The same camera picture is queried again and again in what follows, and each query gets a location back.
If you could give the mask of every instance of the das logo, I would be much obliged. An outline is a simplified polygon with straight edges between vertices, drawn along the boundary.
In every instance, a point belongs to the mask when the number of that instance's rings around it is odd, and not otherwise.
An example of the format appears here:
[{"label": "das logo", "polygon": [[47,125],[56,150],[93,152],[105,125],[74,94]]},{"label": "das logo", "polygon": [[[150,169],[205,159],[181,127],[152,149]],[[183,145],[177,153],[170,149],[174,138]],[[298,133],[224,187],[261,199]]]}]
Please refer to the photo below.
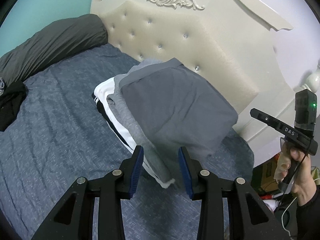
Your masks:
[{"label": "das logo", "polygon": [[290,133],[291,135],[294,135],[294,131],[291,131],[291,129],[288,129],[287,127],[285,128],[285,130],[287,133]]}]

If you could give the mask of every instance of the blue comforter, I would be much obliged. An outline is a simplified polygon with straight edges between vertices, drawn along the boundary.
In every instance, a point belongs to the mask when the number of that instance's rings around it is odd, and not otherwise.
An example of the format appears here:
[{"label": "blue comforter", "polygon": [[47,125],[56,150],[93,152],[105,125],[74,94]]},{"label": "blue comforter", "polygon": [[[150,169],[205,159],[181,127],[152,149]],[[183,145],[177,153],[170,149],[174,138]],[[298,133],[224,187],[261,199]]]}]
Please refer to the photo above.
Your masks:
[{"label": "blue comforter", "polygon": [[[25,81],[28,96],[17,120],[0,133],[0,208],[23,240],[31,239],[76,178],[103,177],[130,157],[97,111],[91,93],[137,64],[107,44]],[[253,153],[231,130],[203,166],[225,179],[250,180]],[[200,205],[175,187],[161,188],[144,173],[133,199],[122,201],[126,238],[196,239]],[[97,213],[93,231],[97,239]]]}]

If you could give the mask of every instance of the gray pillow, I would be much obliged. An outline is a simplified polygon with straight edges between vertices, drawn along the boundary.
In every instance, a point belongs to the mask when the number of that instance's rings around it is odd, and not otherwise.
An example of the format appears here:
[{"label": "gray pillow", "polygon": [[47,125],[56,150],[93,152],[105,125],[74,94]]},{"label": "gray pillow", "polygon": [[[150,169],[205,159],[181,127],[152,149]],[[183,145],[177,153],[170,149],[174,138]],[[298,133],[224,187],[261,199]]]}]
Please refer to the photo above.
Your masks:
[{"label": "gray pillow", "polygon": [[108,42],[107,30],[95,14],[55,21],[0,58],[0,77],[7,86],[81,51]]}]

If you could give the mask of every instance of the hand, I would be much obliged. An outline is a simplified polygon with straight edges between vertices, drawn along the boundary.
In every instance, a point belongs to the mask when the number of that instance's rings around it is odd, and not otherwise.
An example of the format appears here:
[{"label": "hand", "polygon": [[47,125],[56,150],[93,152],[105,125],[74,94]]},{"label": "hand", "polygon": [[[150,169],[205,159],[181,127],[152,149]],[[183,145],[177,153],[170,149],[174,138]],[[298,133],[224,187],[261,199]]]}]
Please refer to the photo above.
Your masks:
[{"label": "hand", "polygon": [[[281,148],[274,179],[282,181],[288,174],[291,158],[301,162],[304,156],[305,154],[302,151],[293,147],[289,149],[288,144],[284,143]],[[299,206],[306,204],[316,193],[316,184],[311,176],[310,155],[307,155],[302,162],[291,192],[297,195]]]}]

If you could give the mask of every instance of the folded clothes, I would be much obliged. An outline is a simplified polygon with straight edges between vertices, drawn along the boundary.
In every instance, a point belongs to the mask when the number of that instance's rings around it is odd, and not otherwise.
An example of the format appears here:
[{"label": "folded clothes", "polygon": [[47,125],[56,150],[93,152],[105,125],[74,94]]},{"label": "folded clothes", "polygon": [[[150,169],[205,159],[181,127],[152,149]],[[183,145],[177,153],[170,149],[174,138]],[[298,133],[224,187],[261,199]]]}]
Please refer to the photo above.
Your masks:
[{"label": "folded clothes", "polygon": [[[96,102],[98,111],[102,114],[102,116],[106,119],[109,127],[114,133],[118,136],[118,138],[122,141],[122,143],[127,147],[127,149],[133,153],[134,148],[137,143],[133,140],[129,131],[119,123],[116,117],[113,115],[109,105],[107,103],[107,97],[109,94],[113,94],[115,91],[115,83],[114,78],[110,78],[105,82],[99,84],[92,94],[93,99]],[[159,177],[155,174],[153,169],[151,168],[146,155],[144,155],[144,162],[142,164],[144,169],[153,177],[155,180],[161,185],[163,188],[168,188],[170,184],[174,183],[174,180],[171,179],[167,182],[163,182],[159,179]]]},{"label": "folded clothes", "polygon": [[114,114],[116,119],[120,124],[122,124],[131,134],[133,140],[138,144],[142,145],[145,158],[148,160],[151,169],[160,179],[163,184],[167,184],[172,180],[172,175],[159,156],[159,152],[156,147],[148,140],[148,138],[143,133],[140,125],[136,122],[132,114],[130,113],[127,105],[122,97],[122,94],[119,90],[119,82],[123,78],[134,75],[136,70],[147,71],[149,65],[161,63],[159,60],[146,59],[137,66],[133,66],[127,74],[117,75],[114,77],[115,90],[113,94],[107,96],[107,102],[111,109],[111,112]]},{"label": "folded clothes", "polygon": [[129,135],[121,136],[144,147],[152,176],[162,187],[174,181],[183,187],[179,147],[187,146],[192,158],[205,162],[238,117],[212,85],[175,58],[145,60],[98,85],[94,94],[114,127],[118,123]]},{"label": "folded clothes", "polygon": [[0,131],[4,131],[17,118],[21,103],[27,96],[23,82],[13,82],[0,96]]},{"label": "folded clothes", "polygon": [[204,163],[237,122],[238,114],[226,99],[175,58],[130,73],[119,88],[180,187],[179,147],[186,146],[193,159]]}]

